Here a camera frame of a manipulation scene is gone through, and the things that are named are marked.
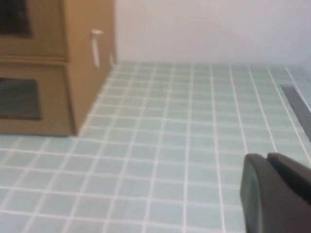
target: wooden panel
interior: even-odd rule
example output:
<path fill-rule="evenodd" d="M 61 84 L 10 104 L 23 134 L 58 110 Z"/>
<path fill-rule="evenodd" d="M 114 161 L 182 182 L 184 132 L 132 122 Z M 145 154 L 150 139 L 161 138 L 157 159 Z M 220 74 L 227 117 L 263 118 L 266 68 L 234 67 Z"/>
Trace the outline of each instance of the wooden panel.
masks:
<path fill-rule="evenodd" d="M 0 133 L 70 135 L 64 66 L 0 63 L 0 77 L 37 81 L 42 120 L 0 119 Z"/>
<path fill-rule="evenodd" d="M 64 1 L 70 59 L 68 87 L 75 133 L 84 123 L 102 84 L 94 65 L 91 43 L 91 31 L 97 24 L 97 1 L 89 0 L 87 5 L 84 0 Z"/>
<path fill-rule="evenodd" d="M 0 56 L 66 59 L 62 0 L 27 0 L 30 38 L 0 35 Z"/>

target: dark glass window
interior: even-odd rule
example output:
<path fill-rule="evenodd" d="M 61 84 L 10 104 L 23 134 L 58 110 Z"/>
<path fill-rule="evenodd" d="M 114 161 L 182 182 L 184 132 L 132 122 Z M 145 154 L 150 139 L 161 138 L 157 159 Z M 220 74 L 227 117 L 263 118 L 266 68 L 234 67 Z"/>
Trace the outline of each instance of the dark glass window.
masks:
<path fill-rule="evenodd" d="M 26 0 L 0 0 L 0 35 L 30 37 Z"/>
<path fill-rule="evenodd" d="M 35 80 L 0 78 L 0 118 L 41 119 Z"/>

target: white grout line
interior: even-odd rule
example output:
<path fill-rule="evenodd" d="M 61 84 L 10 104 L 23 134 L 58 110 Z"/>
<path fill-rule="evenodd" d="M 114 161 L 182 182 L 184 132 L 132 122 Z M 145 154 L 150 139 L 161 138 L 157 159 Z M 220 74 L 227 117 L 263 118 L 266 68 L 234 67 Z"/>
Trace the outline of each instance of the white grout line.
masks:
<path fill-rule="evenodd" d="M 304 103 L 306 104 L 308 110 L 311 112 L 311 108 L 310 108 L 310 106 L 308 105 L 308 102 L 307 102 L 307 100 L 305 99 L 304 95 L 301 93 L 301 91 L 300 91 L 300 89 L 299 89 L 299 87 L 298 87 L 298 85 L 297 85 L 295 79 L 293 78 L 292 74 L 290 73 L 290 71 L 288 70 L 287 67 L 285 67 L 285 69 L 286 69 L 286 71 L 288 72 L 288 74 L 290 75 L 291 80 L 293 81 L 293 83 L 294 83 L 294 85 L 295 85 L 295 87 L 296 87 L 296 90 L 297 90 L 298 93 L 300 94 L 300 97 L 302 98 L 302 100 L 303 100 Z"/>
<path fill-rule="evenodd" d="M 188 186 L 189 186 L 189 159 L 190 159 L 190 136 L 192 122 L 192 102 L 193 102 L 193 73 L 194 65 L 191 64 L 190 81 L 189 81 L 189 100 L 188 100 L 188 122 L 187 122 L 187 138 L 185 150 L 185 183 L 184 183 L 184 203 L 183 203 L 183 233 L 187 233 L 187 206 L 188 202 Z"/>
<path fill-rule="evenodd" d="M 241 129 L 241 134 L 242 134 L 244 151 L 245 151 L 245 153 L 247 153 L 248 149 L 247 149 L 246 137 L 245 137 L 245 132 L 244 132 L 244 128 L 243 128 L 243 122 L 242 122 L 241 113 L 240 113 L 240 109 L 239 109 L 237 92 L 236 92 L 235 84 L 234 84 L 234 81 L 233 81 L 233 73 L 232 73 L 231 66 L 229 66 L 229 74 L 230 74 L 230 81 L 231 81 L 231 86 L 232 86 L 233 98 L 234 98 L 234 102 L 235 102 L 235 106 L 236 106 L 237 114 L 238 114 L 238 118 L 239 118 L 239 125 L 240 125 L 240 129 Z"/>
<path fill-rule="evenodd" d="M 261 109 L 262 116 L 263 116 L 263 118 L 264 118 L 264 121 L 265 121 L 267 130 L 269 131 L 269 135 L 270 135 L 270 139 L 271 139 L 273 148 L 274 148 L 275 151 L 277 151 L 277 149 L 276 149 L 276 144 L 275 144 L 275 142 L 274 142 L 273 135 L 272 135 L 272 132 L 271 132 L 271 129 L 270 129 L 268 120 L 267 120 L 267 116 L 266 116 L 266 114 L 265 114 L 265 112 L 264 112 L 264 109 L 263 109 L 263 106 L 262 106 L 262 103 L 261 103 L 261 100 L 260 100 L 260 97 L 259 97 L 259 94 L 258 94 L 258 90 L 257 90 L 256 84 L 255 84 L 255 80 L 254 80 L 254 77 L 253 77 L 251 68 L 250 68 L 249 66 L 247 66 L 247 67 L 248 67 L 249 75 L 250 75 L 250 78 L 251 78 L 251 81 L 252 81 L 252 83 L 253 83 L 253 87 L 254 87 L 254 90 L 255 90 L 255 93 L 256 93 L 256 96 L 257 96 L 258 103 L 259 103 L 259 105 L 260 105 L 260 109 Z"/>
<path fill-rule="evenodd" d="M 33 166 L 36 164 L 36 162 L 40 159 L 42 152 L 45 150 L 45 148 L 48 146 L 49 142 L 50 142 L 51 138 L 46 138 L 44 139 L 42 146 L 40 147 L 40 149 L 36 152 L 35 156 L 32 158 L 31 162 L 27 165 L 27 168 L 33 168 Z M 29 173 L 29 169 L 23 169 L 23 172 L 20 174 L 19 178 L 14 182 L 14 184 L 12 185 L 13 188 L 18 187 L 22 181 L 24 180 L 24 178 L 28 175 Z M 14 195 L 15 191 L 12 189 L 5 197 L 5 199 L 2 201 L 1 205 L 0 205 L 0 209 L 4 209 L 6 207 L 6 205 L 9 204 L 9 202 L 11 201 L 13 195 Z"/>
<path fill-rule="evenodd" d="M 154 191 L 157 166 L 158 166 L 159 155 L 160 155 L 160 147 L 162 146 L 162 142 L 163 142 L 163 136 L 164 136 L 163 132 L 164 132 L 165 124 L 166 124 L 166 116 L 167 116 L 167 112 L 168 112 L 168 108 L 169 108 L 169 100 L 170 100 L 170 97 L 172 94 L 171 93 L 171 86 L 172 86 L 172 81 L 173 81 L 173 76 L 174 76 L 173 73 L 174 73 L 174 68 L 172 69 L 172 73 L 170 75 L 170 79 L 169 79 L 170 81 L 168 83 L 166 83 L 166 85 L 168 86 L 168 94 L 166 96 L 165 105 L 164 105 L 164 109 L 163 109 L 164 117 L 161 119 L 161 126 L 160 126 L 160 130 L 159 130 L 160 134 L 159 134 L 159 138 L 158 138 L 158 142 L 157 142 L 157 146 L 156 146 L 154 166 L 153 166 L 153 170 L 152 170 L 152 174 L 151 174 L 151 178 L 150 178 L 150 187 L 148 190 L 146 212 L 145 212 L 143 225 L 142 225 L 142 231 L 141 231 L 142 233 L 146 233 L 146 231 L 147 231 L 147 224 L 148 224 L 148 219 L 149 219 L 150 209 L 151 209 L 151 199 L 152 199 L 152 195 L 153 195 L 153 191 Z"/>
<path fill-rule="evenodd" d="M 22 216 L 30 216 L 32 217 L 31 213 L 21 212 L 21 211 L 10 211 L 10 210 L 3 210 L 0 213 L 5 214 L 14 214 L 14 215 L 22 215 Z M 58 216 L 58 215 L 48 215 L 48 214 L 38 214 L 38 217 L 48 217 L 54 219 L 67 219 L 67 216 Z M 88 222 L 98 222 L 98 223 L 116 223 L 116 224 L 133 224 L 133 225 L 141 225 L 141 221 L 133 221 L 133 220 L 118 220 L 118 219 L 111 219 L 109 222 L 102 218 L 88 218 L 88 217 L 74 217 L 74 220 L 78 221 L 88 221 Z M 181 230 L 182 226 L 180 225 L 172 225 L 172 224 L 164 224 L 164 223 L 157 223 L 157 222 L 148 222 L 148 226 L 152 227 L 162 227 L 168 228 L 173 230 Z M 209 229 L 209 228 L 199 228 L 199 227 L 187 227 L 189 231 L 195 231 L 199 233 L 222 233 L 218 229 Z"/>
<path fill-rule="evenodd" d="M 220 201 L 220 213 L 221 213 L 221 223 L 222 223 L 222 232 L 226 232 L 225 227 L 225 213 L 224 213 L 224 200 L 223 200 L 223 188 L 221 180 L 221 171 L 220 171 L 220 162 L 218 154 L 218 136 L 217 136 L 217 121 L 216 121 L 216 106 L 215 106 L 215 95 L 214 95 L 214 77 L 213 77 L 213 68 L 210 66 L 210 87 L 211 87 L 211 101 L 212 101 L 212 110 L 213 110 L 213 127 L 214 127 L 214 146 L 215 146 L 215 157 L 216 157 L 216 166 L 217 166 L 217 180 L 218 180 L 218 192 L 219 192 L 219 201 Z"/>
<path fill-rule="evenodd" d="M 310 156 L 309 156 L 309 153 L 308 153 L 308 151 L 307 151 L 307 149 L 306 149 L 304 143 L 303 143 L 302 140 L 301 140 L 300 134 L 298 133 L 297 128 L 296 128 L 296 126 L 295 126 L 295 124 L 294 124 L 294 122 L 293 122 L 293 119 L 292 119 L 292 117 L 291 117 L 291 115 L 290 115 L 290 113 L 289 113 L 289 111 L 288 111 L 288 109 L 287 109 L 287 107 L 286 107 L 286 104 L 285 104 L 285 102 L 284 102 L 284 100 L 283 100 L 283 97 L 282 97 L 282 95 L 281 95 L 281 93 L 280 93 L 280 91 L 279 91 L 279 89 L 278 89 L 278 87 L 277 87 L 277 85 L 276 85 L 275 80 L 274 80 L 274 77 L 273 77 L 272 73 L 270 72 L 269 67 L 268 67 L 268 66 L 266 66 L 266 67 L 267 67 L 267 70 L 268 70 L 268 72 L 269 72 L 269 75 L 270 75 L 270 78 L 271 78 L 271 80 L 272 80 L 272 83 L 273 83 L 274 87 L 276 88 L 276 91 L 277 91 L 277 93 L 278 93 L 278 96 L 280 97 L 281 102 L 282 102 L 282 104 L 283 104 L 283 106 L 284 106 L 284 108 L 285 108 L 285 110 L 286 110 L 286 113 L 287 113 L 287 115 L 288 115 L 288 117 L 289 117 L 289 119 L 290 119 L 290 121 L 291 121 L 291 123 L 292 123 L 292 125 L 293 125 L 294 131 L 295 131 L 295 133 L 296 133 L 297 136 L 298 136 L 298 139 L 299 139 L 299 142 L 300 142 L 300 144 L 301 144 L 301 146 L 302 146 L 302 149 L 303 149 L 303 151 L 305 152 L 306 157 L 307 157 L 309 163 L 311 164 L 311 158 L 310 158 Z"/>
<path fill-rule="evenodd" d="M 86 127 L 85 126 L 82 126 L 81 130 L 80 130 L 80 135 L 83 134 L 83 132 L 85 131 Z M 55 184 L 59 174 L 60 174 L 60 171 L 63 170 L 68 162 L 68 160 L 70 159 L 70 156 L 72 155 L 72 153 L 74 152 L 74 150 L 76 149 L 76 146 L 78 145 L 78 142 L 79 142 L 79 138 L 75 138 L 75 141 L 72 142 L 71 146 L 70 146 L 70 149 L 69 151 L 66 153 L 67 156 L 65 156 L 64 160 L 62 161 L 60 167 L 58 170 L 55 171 L 55 173 L 53 174 L 52 178 L 50 179 L 48 185 L 47 185 L 47 188 L 46 190 L 47 191 L 50 191 L 53 187 L 53 185 Z M 32 216 L 29 218 L 29 220 L 27 221 L 26 225 L 24 226 L 23 230 L 21 233 L 27 233 L 29 232 L 32 224 L 34 223 L 35 221 L 35 218 L 38 216 L 39 214 L 39 211 L 41 209 L 41 207 L 43 206 L 44 204 L 44 201 L 46 199 L 47 195 L 44 194 L 40 197 L 38 203 L 37 203 L 37 206 L 35 207 L 35 210 L 34 212 L 32 213 Z"/>
<path fill-rule="evenodd" d="M 129 81 L 128 83 L 128 90 L 130 89 L 130 84 L 131 82 Z M 118 113 L 118 110 L 121 108 L 122 104 L 124 103 L 125 99 L 126 99 L 127 95 L 125 94 L 121 100 L 121 102 L 118 104 L 118 107 L 116 109 L 116 112 Z M 99 105 L 94 105 L 94 108 L 95 108 L 95 111 L 99 108 Z M 69 214 L 69 217 L 63 227 L 63 230 L 62 230 L 62 233 L 66 233 L 71 225 L 71 222 L 73 221 L 73 217 L 79 207 L 79 203 L 80 203 L 80 200 L 81 200 L 81 197 L 83 196 L 86 188 L 87 188 L 87 185 L 89 183 L 89 180 L 91 178 L 91 176 L 95 173 L 95 169 L 100 161 L 100 158 L 101 158 L 101 154 L 104 150 L 104 147 L 105 147 L 105 141 L 107 141 L 109 135 L 110 135 L 110 132 L 111 132 L 111 129 L 114 125 L 114 122 L 115 122 L 115 119 L 111 120 L 110 122 L 110 125 L 107 127 L 107 131 L 105 132 L 104 136 L 103 136 L 103 139 L 101 140 L 101 145 L 99 147 L 99 150 L 97 151 L 97 154 L 93 157 L 93 161 L 92 161 L 92 164 L 91 164 L 91 167 L 89 169 L 89 171 L 86 173 L 86 177 L 84 178 L 84 181 L 83 181 L 83 184 L 80 188 L 80 192 L 79 192 L 79 195 L 76 197 L 76 200 L 74 201 L 74 205 L 71 209 L 71 212 Z"/>
<path fill-rule="evenodd" d="M 146 93 L 145 93 L 146 96 L 150 95 L 151 86 L 152 86 L 152 83 L 153 83 L 155 71 L 156 71 L 156 67 L 153 67 L 153 72 L 150 74 L 150 80 L 149 80 L 149 83 L 148 83 L 148 86 L 147 86 L 147 90 L 146 90 Z M 118 193 L 119 193 L 120 188 L 121 188 L 121 183 L 122 183 L 121 176 L 125 174 L 126 169 L 127 169 L 127 165 L 128 165 L 128 161 L 130 161 L 132 147 L 133 147 L 133 145 L 135 143 L 135 139 L 136 139 L 136 136 L 137 136 L 137 133 L 138 133 L 138 128 L 139 128 L 139 123 L 140 123 L 140 120 L 142 119 L 143 112 L 144 112 L 144 109 L 146 107 L 146 104 L 147 104 L 147 99 L 144 99 L 143 103 L 142 103 L 142 106 L 139 109 L 140 113 L 139 113 L 138 119 L 137 119 L 137 121 L 135 123 L 134 130 L 132 132 L 132 137 L 131 137 L 131 140 L 130 140 L 130 144 L 129 144 L 128 150 L 127 150 L 126 155 L 125 155 L 125 160 L 123 162 L 123 166 L 122 166 L 122 169 L 121 169 L 121 172 L 120 172 L 120 176 L 117 179 L 117 184 L 116 184 L 116 187 L 115 187 L 115 190 L 114 190 L 114 197 L 112 198 L 111 203 L 110 203 L 109 208 L 108 208 L 108 211 L 107 211 L 106 219 L 107 219 L 108 222 L 110 222 L 110 220 L 112 218 L 112 214 L 113 214 L 113 210 L 114 210 L 114 207 L 115 207 L 115 203 L 116 203 L 116 200 L 117 200 L 117 197 L 118 197 Z M 108 227 L 109 227 L 109 224 L 105 224 L 104 225 L 103 233 L 106 233 L 108 231 Z"/>

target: light blue tile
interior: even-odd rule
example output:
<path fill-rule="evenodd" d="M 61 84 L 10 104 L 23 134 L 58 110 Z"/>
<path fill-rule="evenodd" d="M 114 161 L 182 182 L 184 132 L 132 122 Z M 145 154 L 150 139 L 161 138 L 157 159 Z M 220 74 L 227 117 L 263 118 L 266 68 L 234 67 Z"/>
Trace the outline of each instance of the light blue tile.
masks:
<path fill-rule="evenodd" d="M 291 121 L 288 119 L 267 119 L 271 129 L 285 128 L 293 129 Z"/>
<path fill-rule="evenodd" d="M 0 232 L 20 233 L 28 222 L 29 216 L 1 214 L 0 217 Z"/>
<path fill-rule="evenodd" d="M 244 126 L 257 126 L 266 128 L 266 122 L 262 116 L 241 116 Z"/>
<path fill-rule="evenodd" d="M 55 137 L 48 143 L 45 151 L 56 153 L 67 153 L 73 143 L 70 138 Z"/>
<path fill-rule="evenodd" d="M 39 212 L 48 215 L 69 216 L 75 198 L 70 195 L 47 194 Z"/>
<path fill-rule="evenodd" d="M 86 186 L 86 193 L 112 195 L 115 191 L 117 178 L 91 176 Z"/>
<path fill-rule="evenodd" d="M 191 118 L 193 121 L 199 121 L 199 122 L 204 122 L 204 123 L 213 122 L 212 113 L 192 113 Z"/>
<path fill-rule="evenodd" d="M 14 143 L 16 143 L 18 139 L 19 139 L 18 136 L 1 134 L 0 135 L 0 148 L 1 149 L 12 148 L 12 146 L 14 145 Z"/>
<path fill-rule="evenodd" d="M 150 222 L 182 225 L 183 205 L 168 202 L 152 202 L 150 207 Z"/>
<path fill-rule="evenodd" d="M 196 134 L 213 135 L 214 134 L 214 128 L 212 125 L 192 123 L 190 125 L 190 132 L 191 132 L 191 135 L 196 135 Z"/>
<path fill-rule="evenodd" d="M 79 140 L 75 150 L 73 153 L 75 154 L 88 154 L 88 155 L 96 155 L 99 151 L 101 143 L 92 142 L 92 141 L 82 141 Z"/>
<path fill-rule="evenodd" d="M 128 150 L 128 145 L 106 143 L 102 156 L 124 158 Z"/>
<path fill-rule="evenodd" d="M 227 152 L 219 153 L 220 166 L 236 166 L 243 167 L 245 153 L 230 154 Z"/>
<path fill-rule="evenodd" d="M 211 111 L 211 109 L 212 109 L 211 95 L 210 94 L 194 93 L 192 95 L 192 101 L 193 101 L 193 103 L 191 105 L 192 105 L 193 110 Z"/>
<path fill-rule="evenodd" d="M 110 223 L 107 233 L 138 233 L 141 232 L 142 226 L 130 223 Z"/>
<path fill-rule="evenodd" d="M 154 99 L 166 99 L 168 92 L 166 90 L 152 90 L 149 93 L 150 98 Z"/>
<path fill-rule="evenodd" d="M 5 209 L 32 212 L 35 210 L 42 193 L 15 191 Z"/>
<path fill-rule="evenodd" d="M 146 233 L 182 233 L 181 229 L 147 226 Z"/>
<path fill-rule="evenodd" d="M 143 89 L 133 89 L 133 90 L 128 90 L 127 96 L 130 97 L 142 97 L 145 96 L 146 90 Z"/>
<path fill-rule="evenodd" d="M 235 105 L 229 105 L 229 104 L 219 104 L 217 103 L 215 105 L 215 110 L 217 113 L 230 113 L 230 114 L 236 114 L 237 109 Z"/>
<path fill-rule="evenodd" d="M 210 151 L 190 150 L 189 162 L 216 165 L 216 155 L 214 152 Z"/>
<path fill-rule="evenodd" d="M 20 169 L 9 169 L 9 168 L 1 168 L 0 169 L 0 185 L 2 186 L 12 186 L 15 181 L 22 174 L 22 170 Z"/>
<path fill-rule="evenodd" d="M 213 138 L 204 136 L 191 136 L 190 149 L 214 150 L 215 142 Z"/>
<path fill-rule="evenodd" d="M 33 189 L 46 189 L 52 176 L 53 176 L 53 173 L 50 173 L 50 172 L 29 171 L 26 177 L 22 180 L 19 187 L 33 188 Z"/>
<path fill-rule="evenodd" d="M 46 137 L 25 136 L 17 148 L 19 150 L 39 150 L 45 140 L 47 140 Z"/>
<path fill-rule="evenodd" d="M 146 108 L 143 112 L 143 117 L 162 118 L 164 115 L 163 109 L 149 109 Z"/>
<path fill-rule="evenodd" d="M 242 132 L 239 126 L 237 127 L 217 126 L 217 136 L 219 138 L 233 137 L 242 139 Z"/>
<path fill-rule="evenodd" d="M 117 128 L 134 128 L 136 124 L 136 119 L 131 118 L 117 118 L 114 127 Z"/>
<path fill-rule="evenodd" d="M 134 198 L 145 198 L 149 195 L 149 187 L 149 181 L 123 178 L 118 195 Z"/>
<path fill-rule="evenodd" d="M 224 205 L 241 205 L 240 190 L 233 188 L 222 188 Z"/>
<path fill-rule="evenodd" d="M 2 203 L 8 193 L 9 189 L 0 188 L 0 203 Z"/>
<path fill-rule="evenodd" d="M 244 232 L 245 224 L 242 211 L 225 210 L 225 228 L 230 232 Z"/>
<path fill-rule="evenodd" d="M 269 152 L 275 152 L 273 144 L 271 142 L 251 142 L 246 141 L 247 150 L 249 153 L 258 153 L 266 155 Z"/>
<path fill-rule="evenodd" d="M 242 178 L 242 170 L 221 170 L 221 181 L 223 184 L 240 185 Z"/>
<path fill-rule="evenodd" d="M 175 148 L 161 148 L 159 152 L 161 161 L 185 161 L 185 150 Z"/>
<path fill-rule="evenodd" d="M 219 151 L 234 151 L 236 153 L 245 153 L 244 144 L 240 135 L 236 136 L 236 140 L 219 138 L 218 149 Z"/>
<path fill-rule="evenodd" d="M 186 136 L 165 133 L 163 135 L 162 144 L 166 146 L 186 146 Z"/>
<path fill-rule="evenodd" d="M 113 219 L 143 221 L 147 202 L 140 200 L 116 200 L 112 211 Z"/>
<path fill-rule="evenodd" d="M 105 218 L 111 200 L 108 198 L 81 197 L 76 217 Z"/>
<path fill-rule="evenodd" d="M 35 157 L 35 153 L 13 152 L 5 165 L 25 167 L 28 166 Z"/>
<path fill-rule="evenodd" d="M 270 134 L 266 128 L 263 129 L 244 128 L 243 130 L 245 137 L 249 140 L 261 140 L 263 138 L 270 140 Z"/>
<path fill-rule="evenodd" d="M 139 129 L 160 131 L 161 120 L 160 119 L 141 119 L 139 122 Z"/>
<path fill-rule="evenodd" d="M 190 87 L 188 83 L 174 83 L 172 85 L 172 91 L 177 94 L 177 92 L 189 92 Z"/>
<path fill-rule="evenodd" d="M 95 140 L 102 140 L 106 134 L 107 130 L 106 129 L 92 129 L 88 128 L 85 129 L 83 134 L 81 135 L 82 138 L 87 138 L 87 139 L 95 139 Z"/>
<path fill-rule="evenodd" d="M 95 167 L 96 173 L 120 174 L 123 161 L 112 159 L 100 159 Z"/>
<path fill-rule="evenodd" d="M 221 230 L 220 209 L 203 206 L 187 206 L 187 226 Z"/>
<path fill-rule="evenodd" d="M 157 145 L 159 141 L 159 133 L 138 131 L 135 142 L 142 144 Z"/>
<path fill-rule="evenodd" d="M 165 100 L 152 100 L 148 99 L 146 103 L 146 108 L 160 108 L 163 109 L 165 107 Z"/>
<path fill-rule="evenodd" d="M 219 204 L 218 188 L 189 185 L 188 201 Z"/>
<path fill-rule="evenodd" d="M 28 232 L 41 233 L 44 229 L 45 233 L 60 233 L 65 223 L 64 219 L 36 217 Z"/>
<path fill-rule="evenodd" d="M 152 163 L 144 162 L 129 162 L 126 168 L 126 174 L 130 176 L 150 177 L 154 165 Z"/>
<path fill-rule="evenodd" d="M 185 167 L 178 165 L 159 164 L 156 171 L 156 177 L 169 180 L 184 180 Z"/>
<path fill-rule="evenodd" d="M 238 115 L 224 115 L 216 113 L 216 122 L 217 125 L 223 126 L 240 126 Z"/>
<path fill-rule="evenodd" d="M 95 127 L 108 127 L 112 121 L 112 118 L 109 116 L 92 116 L 92 119 L 89 122 L 89 126 Z"/>
<path fill-rule="evenodd" d="M 121 107 L 119 111 L 119 116 L 122 117 L 138 117 L 140 114 L 139 108 Z"/>
<path fill-rule="evenodd" d="M 129 143 L 131 141 L 133 132 L 130 130 L 112 129 L 109 135 L 109 141 Z"/>
<path fill-rule="evenodd" d="M 183 200 L 184 185 L 164 182 L 154 183 L 153 198 L 166 200 Z"/>
<path fill-rule="evenodd" d="M 187 120 L 188 119 L 188 112 L 186 111 L 175 111 L 175 110 L 168 110 L 167 118 L 172 120 Z"/>
<path fill-rule="evenodd" d="M 103 228 L 104 226 L 101 222 L 74 220 L 69 226 L 68 233 L 101 233 Z"/>
<path fill-rule="evenodd" d="M 128 97 L 124 100 L 123 105 L 128 107 L 140 107 L 143 103 L 141 98 Z"/>
<path fill-rule="evenodd" d="M 7 154 L 9 154 L 9 151 L 0 150 L 0 163 L 6 157 Z"/>
<path fill-rule="evenodd" d="M 187 110 L 189 107 L 189 104 L 184 101 L 170 101 L 169 103 L 169 109 L 171 110 Z"/>
<path fill-rule="evenodd" d="M 64 170 L 87 172 L 92 165 L 93 159 L 72 156 L 66 163 Z"/>
<path fill-rule="evenodd" d="M 137 69 L 137 73 L 143 73 L 143 74 L 151 74 L 153 71 L 152 67 L 140 67 Z"/>
<path fill-rule="evenodd" d="M 206 167 L 189 166 L 188 180 L 190 182 L 217 183 L 217 171 Z"/>
<path fill-rule="evenodd" d="M 136 159 L 153 160 L 156 156 L 156 147 L 133 145 L 131 157 Z"/>
<path fill-rule="evenodd" d="M 52 190 L 61 192 L 79 192 L 86 175 L 64 174 L 58 175 Z"/>
<path fill-rule="evenodd" d="M 148 87 L 148 82 L 137 82 L 134 81 L 131 84 L 131 88 L 147 88 Z"/>
<path fill-rule="evenodd" d="M 124 93 L 125 93 L 124 88 L 107 87 L 105 90 L 105 94 L 107 96 L 123 96 Z"/>

